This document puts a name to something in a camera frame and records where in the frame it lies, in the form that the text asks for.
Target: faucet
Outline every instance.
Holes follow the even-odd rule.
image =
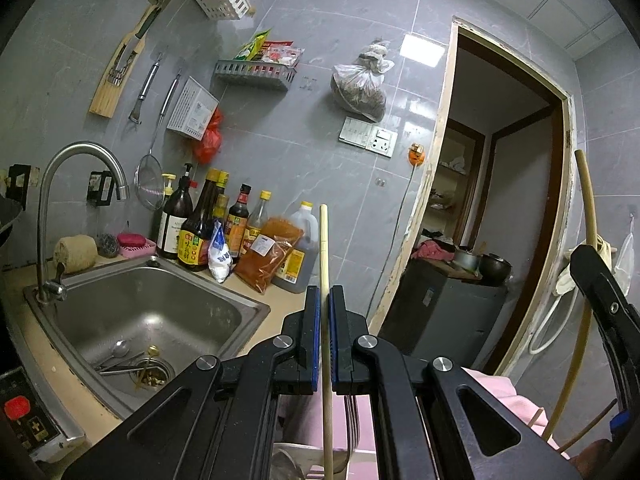
[[[129,197],[129,187],[127,187],[127,177],[124,175],[122,166],[107,148],[96,142],[73,142],[57,152],[47,169],[42,175],[42,183],[40,184],[40,201],[38,202],[38,259],[36,264],[36,272],[38,274],[38,295],[39,303],[49,303],[50,296],[54,299],[64,300],[66,298],[66,288],[62,285],[61,278],[64,272],[64,265],[58,265],[56,269],[56,279],[48,280],[47,261],[45,258],[47,243],[47,207],[49,205],[49,189],[51,181],[56,170],[65,160],[73,155],[93,155],[105,163],[111,171],[116,181],[116,197],[118,200],[126,200]]]

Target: mesh strainer ladle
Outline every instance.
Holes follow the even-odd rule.
[[[149,152],[140,159],[136,168],[136,173],[133,176],[133,184],[136,190],[136,196],[140,203],[151,211],[156,211],[162,205],[162,199],[164,198],[164,180],[162,179],[162,167],[158,160],[151,154],[156,143],[156,137],[158,137],[158,131],[162,125],[162,120],[166,115],[166,110],[169,107],[169,102],[174,96],[175,89],[180,81],[180,72],[176,75],[174,82],[171,83],[171,88],[164,98],[160,114],[158,115],[158,122],[156,123],[156,130],[154,131],[154,137],[151,140],[151,146],[149,146]]]

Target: pink soap dish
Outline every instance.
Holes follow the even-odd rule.
[[[139,258],[140,256],[152,256],[156,254],[156,244],[146,239],[146,244],[142,247],[120,247],[120,256],[125,258]]]

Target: gray plastic basket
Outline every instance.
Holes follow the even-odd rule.
[[[214,73],[232,84],[287,91],[297,72],[295,68],[280,63],[233,59],[219,60]]]

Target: white plastic bag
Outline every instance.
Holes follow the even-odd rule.
[[[229,276],[232,263],[229,247],[222,232],[222,224],[216,220],[213,238],[209,245],[209,271],[218,283],[224,282]]]
[[[385,59],[388,46],[388,41],[376,40],[358,56],[357,64],[334,66],[331,78],[331,90],[342,108],[377,123],[386,111],[384,74],[395,65]]]
[[[631,278],[634,275],[634,267],[636,266],[636,253],[634,251],[634,217],[631,215],[631,226],[629,234],[625,241],[622,242],[622,248],[618,253],[616,266],[613,267],[613,277],[618,282],[620,290],[626,296],[631,288]]]

